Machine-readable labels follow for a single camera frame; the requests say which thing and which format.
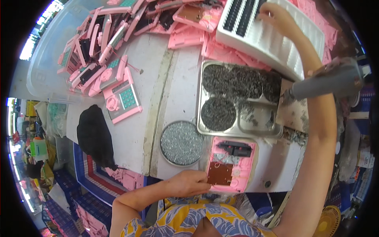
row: yellow blue patterned shirt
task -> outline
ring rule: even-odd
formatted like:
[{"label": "yellow blue patterned shirt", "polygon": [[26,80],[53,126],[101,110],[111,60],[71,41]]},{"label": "yellow blue patterned shirt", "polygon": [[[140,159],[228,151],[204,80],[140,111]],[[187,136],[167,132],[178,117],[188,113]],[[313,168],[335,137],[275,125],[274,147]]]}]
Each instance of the yellow blue patterned shirt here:
[{"label": "yellow blue patterned shirt", "polygon": [[141,219],[134,218],[126,224],[121,237],[192,236],[198,223],[207,217],[222,236],[247,235],[253,237],[275,237],[270,230],[250,224],[232,205],[235,198],[223,203],[213,203],[217,195],[205,194],[189,198],[166,198],[158,203],[158,218],[147,227]]}]

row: black cloth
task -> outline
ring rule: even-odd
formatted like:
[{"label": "black cloth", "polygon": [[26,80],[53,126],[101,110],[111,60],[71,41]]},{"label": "black cloth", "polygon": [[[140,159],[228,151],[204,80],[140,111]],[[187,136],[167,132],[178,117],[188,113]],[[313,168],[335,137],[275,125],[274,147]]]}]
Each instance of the black cloth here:
[{"label": "black cloth", "polygon": [[83,111],[77,127],[80,148],[101,167],[116,170],[113,160],[112,137],[106,125],[103,112],[97,105]]},{"label": "black cloth", "polygon": [[40,179],[41,178],[41,168],[44,165],[44,162],[40,160],[35,165],[33,165],[33,164],[29,163],[28,159],[26,161],[27,161],[26,175],[32,179]]}]

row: pink dial knob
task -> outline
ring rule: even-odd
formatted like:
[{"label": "pink dial knob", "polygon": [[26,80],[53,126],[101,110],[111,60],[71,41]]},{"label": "pink dial knob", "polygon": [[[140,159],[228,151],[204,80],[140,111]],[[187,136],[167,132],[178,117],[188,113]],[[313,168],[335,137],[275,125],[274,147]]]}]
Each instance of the pink dial knob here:
[{"label": "pink dial knob", "polygon": [[108,98],[108,100],[106,101],[106,108],[109,110],[109,111],[115,111],[115,110],[118,110],[119,109],[119,100],[117,99],[117,97],[115,95],[112,95],[111,97]]},{"label": "pink dial knob", "polygon": [[111,68],[107,68],[103,71],[103,73],[101,73],[101,76],[100,76],[100,80],[102,82],[106,82],[107,80],[109,80],[109,78],[111,77],[112,75],[112,69]]}]

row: hand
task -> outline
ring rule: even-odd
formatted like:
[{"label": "hand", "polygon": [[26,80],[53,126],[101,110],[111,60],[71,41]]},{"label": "hand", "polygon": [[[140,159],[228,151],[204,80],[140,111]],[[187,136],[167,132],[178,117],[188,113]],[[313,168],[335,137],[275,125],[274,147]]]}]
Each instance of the hand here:
[{"label": "hand", "polygon": [[184,198],[207,193],[211,188],[211,185],[207,184],[207,180],[206,172],[184,170],[165,182],[170,196]]},{"label": "hand", "polygon": [[264,3],[259,9],[258,18],[273,25],[273,27],[283,36],[290,40],[304,36],[295,20],[289,12],[275,3]]}]

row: work table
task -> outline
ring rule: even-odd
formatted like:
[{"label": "work table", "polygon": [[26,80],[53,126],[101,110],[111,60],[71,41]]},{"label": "work table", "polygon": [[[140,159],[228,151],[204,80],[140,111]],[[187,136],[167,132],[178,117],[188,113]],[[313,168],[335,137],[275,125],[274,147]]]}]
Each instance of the work table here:
[{"label": "work table", "polygon": [[[128,63],[143,107],[141,113],[113,124],[102,95],[97,105],[112,135],[114,160],[134,172],[168,179],[184,169],[199,169],[199,163],[181,168],[167,162],[160,147],[160,135],[166,125],[177,120],[195,122],[199,70],[203,57],[201,46],[167,49],[168,36],[143,34],[128,45]],[[78,143],[76,127],[80,114],[92,103],[69,105],[67,137]],[[304,146],[278,140],[256,138],[258,162],[247,192],[289,191],[304,155]]]}]

